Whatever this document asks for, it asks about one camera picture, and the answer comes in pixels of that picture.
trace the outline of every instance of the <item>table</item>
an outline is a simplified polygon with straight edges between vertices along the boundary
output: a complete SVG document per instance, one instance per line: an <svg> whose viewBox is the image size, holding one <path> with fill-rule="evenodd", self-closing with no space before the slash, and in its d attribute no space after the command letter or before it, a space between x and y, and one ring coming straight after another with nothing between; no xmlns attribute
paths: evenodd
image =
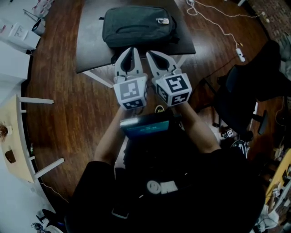
<svg viewBox="0 0 291 233"><path fill-rule="evenodd" d="M21 110L21 102L53 104L54 101L47 99L18 97L15 95L2 108L0 108L0 122L4 122L6 126L12 126L12 134L7 135L4 142L1 142L1 149L8 171L18 178L34 183L35 179L41 177L51 169L64 162L64 159L60 158L35 173L31 164L31 160L35 159L35 157L30 157L24 136L21 114L26 113L26 110ZM16 159L14 163L10 163L5 157L5 153L10 150L13 151Z"/></svg>
<svg viewBox="0 0 291 233"><path fill-rule="evenodd" d="M277 168L271 183L269 184L269 187L266 191L266 201L265 204L267 205L268 201L270 200L270 196L272 196L272 192L274 189L274 186L278 183L280 183L280 187L283 187L284 181L283 181L283 174L286 171L288 173L288 167L291 165L291 149L289 149L286 153L286 155L283 157L282 161L279 164L279 167Z"/></svg>
<svg viewBox="0 0 291 233"><path fill-rule="evenodd" d="M157 50L167 55L180 55L177 59L178 67L186 60L188 54L195 54L191 34L184 22L183 16L174 0L85 0L81 14L77 50L76 72L84 73L102 84L113 87L112 79L98 77L92 71L98 67L111 64L115 54L102 39L103 20L107 10L125 5L160 6L169 11L177 22L178 44L169 43L164 46L151 46L147 50Z"/></svg>

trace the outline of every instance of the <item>sneaker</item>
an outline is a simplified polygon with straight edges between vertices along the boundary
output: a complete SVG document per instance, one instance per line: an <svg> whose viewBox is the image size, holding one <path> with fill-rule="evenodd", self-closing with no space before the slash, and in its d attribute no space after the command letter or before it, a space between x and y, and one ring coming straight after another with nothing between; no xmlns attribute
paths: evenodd
<svg viewBox="0 0 291 233"><path fill-rule="evenodd" d="M158 105L155 109L155 113L164 112L164 107L162 105Z"/></svg>

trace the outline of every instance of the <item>dark gray bag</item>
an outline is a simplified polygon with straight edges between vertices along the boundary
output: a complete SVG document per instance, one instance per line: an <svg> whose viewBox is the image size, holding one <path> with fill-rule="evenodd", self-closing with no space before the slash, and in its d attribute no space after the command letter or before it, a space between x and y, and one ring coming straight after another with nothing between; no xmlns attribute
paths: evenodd
<svg viewBox="0 0 291 233"><path fill-rule="evenodd" d="M175 20L164 8L153 6L108 10L102 38L110 48L179 41Z"/></svg>

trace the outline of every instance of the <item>chair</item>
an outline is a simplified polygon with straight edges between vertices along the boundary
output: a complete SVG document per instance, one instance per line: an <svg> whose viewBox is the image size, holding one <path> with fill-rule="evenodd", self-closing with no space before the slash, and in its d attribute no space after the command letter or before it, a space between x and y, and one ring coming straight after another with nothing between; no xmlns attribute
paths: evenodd
<svg viewBox="0 0 291 233"><path fill-rule="evenodd" d="M201 84L207 84L215 94L214 101L198 111L213 106L219 115L218 124L223 120L238 134L245 134L252 119L260 122L258 129L262 134L267 126L268 114L263 116L253 114L256 100L265 101L277 96L290 96L291 82L279 72L281 56L279 45L268 41L258 55L247 65L235 65L226 76L218 78L219 90L216 92L206 79Z"/></svg>

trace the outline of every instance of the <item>brick wall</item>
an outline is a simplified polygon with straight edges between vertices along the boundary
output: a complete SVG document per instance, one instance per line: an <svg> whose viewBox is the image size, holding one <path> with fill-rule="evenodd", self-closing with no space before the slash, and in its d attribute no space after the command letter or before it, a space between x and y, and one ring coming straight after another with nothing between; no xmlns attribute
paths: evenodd
<svg viewBox="0 0 291 233"><path fill-rule="evenodd" d="M267 23L263 18L261 18L261 21L272 40L279 41L284 32L291 35L291 4L287 4L289 1L249 0L251 7L257 14L262 11L266 13L270 23Z"/></svg>

